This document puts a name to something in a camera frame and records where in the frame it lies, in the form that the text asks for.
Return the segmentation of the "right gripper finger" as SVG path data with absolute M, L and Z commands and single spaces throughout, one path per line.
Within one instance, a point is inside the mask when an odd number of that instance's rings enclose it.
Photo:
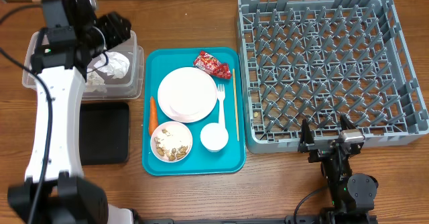
M 341 114 L 340 116 L 340 125 L 341 125 L 341 131 L 357 129 L 345 114 Z
M 308 122 L 306 119 L 302 120 L 301 124 L 301 137 L 298 145 L 298 151 L 301 153 L 309 152 L 315 145 L 314 138 L 310 131 Z

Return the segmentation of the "white napkin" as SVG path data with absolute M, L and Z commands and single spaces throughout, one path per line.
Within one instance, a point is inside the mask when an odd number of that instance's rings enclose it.
M 86 93 L 100 92 L 106 93 L 107 88 L 105 80 L 95 71 L 87 72 L 86 76 Z
M 112 78 L 124 78 L 129 71 L 129 59 L 119 52 L 104 52 L 95 69 Z

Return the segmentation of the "red snack wrapper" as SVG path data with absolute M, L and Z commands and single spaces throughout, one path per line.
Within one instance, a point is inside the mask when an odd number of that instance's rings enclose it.
M 231 70 L 227 63 L 220 62 L 208 52 L 201 51 L 193 62 L 193 65 L 205 73 L 222 79 L 230 79 L 232 77 Z

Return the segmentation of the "orange carrot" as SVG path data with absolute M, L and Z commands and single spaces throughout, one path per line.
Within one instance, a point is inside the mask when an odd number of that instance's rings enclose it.
M 157 111 L 157 105 L 156 100 L 154 97 L 150 98 L 150 104 L 149 104 L 149 123 L 148 123 L 148 133 L 149 135 L 152 135 L 153 132 L 158 127 L 158 111 Z

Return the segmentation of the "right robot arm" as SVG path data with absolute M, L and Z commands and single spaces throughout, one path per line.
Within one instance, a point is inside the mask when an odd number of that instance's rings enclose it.
M 377 217 L 369 211 L 374 209 L 374 199 L 379 186 L 376 178 L 356 173 L 349 164 L 349 158 L 361 153 L 365 136 L 346 115 L 340 117 L 339 136 L 325 144 L 317 145 L 307 120 L 302 121 L 298 151 L 309 153 L 309 163 L 320 163 L 327 185 L 305 196 L 296 206 L 293 223 L 376 223 Z M 332 207 L 325 207 L 318 215 L 299 215 L 302 204 L 310 197 L 329 190 Z

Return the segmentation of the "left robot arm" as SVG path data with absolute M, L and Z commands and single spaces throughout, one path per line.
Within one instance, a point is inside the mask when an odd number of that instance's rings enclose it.
M 23 184 L 9 187 L 9 206 L 26 223 L 138 223 L 132 209 L 110 205 L 85 179 L 79 153 L 80 105 L 93 58 L 131 36 L 116 12 L 46 16 L 29 73 L 37 82 L 34 146 Z

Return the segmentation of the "clear plastic bin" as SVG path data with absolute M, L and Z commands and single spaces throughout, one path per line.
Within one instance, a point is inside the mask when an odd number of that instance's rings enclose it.
M 104 80 L 107 88 L 106 93 L 91 92 L 86 93 L 86 86 L 83 88 L 82 99 L 91 100 L 111 100 L 111 99 L 136 99 L 141 94 L 143 76 L 144 76 L 144 55 L 143 48 L 137 45 L 137 36 L 131 32 L 131 37 L 110 49 L 108 52 L 119 52 L 125 55 L 130 61 L 129 71 L 124 78 L 112 78 L 95 69 L 95 63 L 101 59 L 101 56 L 94 58 L 88 65 L 88 72 L 97 72 Z M 45 70 L 41 73 L 40 78 L 51 90 L 61 91 L 68 88 L 73 80 L 77 84 L 84 82 L 81 73 L 77 70 L 66 70 L 63 66 L 51 70 Z

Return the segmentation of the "grey dish rack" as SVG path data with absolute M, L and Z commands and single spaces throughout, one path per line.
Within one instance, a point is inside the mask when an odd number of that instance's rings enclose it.
M 342 115 L 367 147 L 428 133 L 393 0 L 238 0 L 237 28 L 250 152 L 296 151 L 303 121 L 335 139 Z

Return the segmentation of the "white plastic cup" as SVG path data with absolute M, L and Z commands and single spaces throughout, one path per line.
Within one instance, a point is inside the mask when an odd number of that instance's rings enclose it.
M 200 140 L 208 151 L 219 152 L 227 145 L 229 134 L 220 123 L 209 123 L 202 128 Z

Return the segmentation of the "large white plate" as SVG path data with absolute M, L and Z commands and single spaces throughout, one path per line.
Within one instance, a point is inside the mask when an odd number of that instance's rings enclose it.
M 158 87 L 158 105 L 174 121 L 200 121 L 212 112 L 216 103 L 215 81 L 197 68 L 175 69 L 164 77 Z

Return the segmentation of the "black plastic tray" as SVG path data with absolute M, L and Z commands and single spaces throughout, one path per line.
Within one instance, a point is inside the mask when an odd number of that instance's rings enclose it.
M 125 102 L 81 105 L 79 152 L 83 166 L 128 161 L 129 116 L 129 105 Z

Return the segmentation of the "white plastic fork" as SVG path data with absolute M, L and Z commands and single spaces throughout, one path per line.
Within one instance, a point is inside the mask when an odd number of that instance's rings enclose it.
M 225 86 L 224 84 L 219 84 L 217 87 L 217 99 L 219 101 L 219 124 L 225 127 L 225 110 L 224 110 Z

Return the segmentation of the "wooden chopstick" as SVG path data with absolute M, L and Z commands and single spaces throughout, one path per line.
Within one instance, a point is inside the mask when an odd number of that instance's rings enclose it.
M 239 115 L 238 115 L 238 104 L 237 104 L 237 83 L 236 83 L 236 75 L 235 75 L 235 69 L 232 71 L 233 76 L 233 93 L 234 93 L 234 104 L 235 104 L 235 125 L 236 125 L 236 131 L 237 131 L 237 141 L 239 142 L 240 136 L 239 136 Z

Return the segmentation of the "teal plastic tray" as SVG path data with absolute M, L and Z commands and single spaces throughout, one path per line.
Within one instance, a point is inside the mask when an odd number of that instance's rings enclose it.
M 185 159 L 177 163 L 166 163 L 157 159 L 150 147 L 148 133 L 150 98 L 158 97 L 158 87 L 164 77 L 171 71 L 182 67 L 193 67 L 193 62 L 201 51 L 208 52 L 222 63 L 227 63 L 231 69 L 235 69 L 237 83 L 237 104 L 239 115 L 239 136 L 235 125 L 235 104 L 233 93 L 233 79 L 224 80 L 215 78 L 217 84 L 224 84 L 226 90 L 225 120 L 229 132 L 228 144 L 219 152 L 210 152 L 200 140 L 200 131 L 208 123 L 217 122 L 219 106 L 204 119 L 186 126 L 193 137 L 193 147 Z M 245 117 L 243 113 L 243 87 L 241 83 L 241 69 L 239 57 L 231 48 L 176 48 L 159 49 L 153 51 L 145 63 L 144 82 L 144 112 L 143 112 L 143 137 L 142 137 L 142 164 L 146 172 L 154 176 L 177 176 L 190 174 L 220 174 L 239 171 L 246 161 L 246 137 Z

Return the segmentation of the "small bowl with nuts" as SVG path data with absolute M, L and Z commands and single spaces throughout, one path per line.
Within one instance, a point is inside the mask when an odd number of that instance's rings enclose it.
M 193 144 L 191 131 L 183 123 L 167 121 L 155 128 L 150 147 L 162 162 L 179 162 L 190 153 Z

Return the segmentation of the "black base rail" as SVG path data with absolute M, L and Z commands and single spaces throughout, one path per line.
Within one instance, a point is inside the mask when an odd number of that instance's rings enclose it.
M 142 219 L 135 218 L 135 223 L 139 224 L 294 224 L 293 216 L 284 218 L 261 218 L 261 219 L 201 219 L 201 220 L 181 220 L 173 219 Z

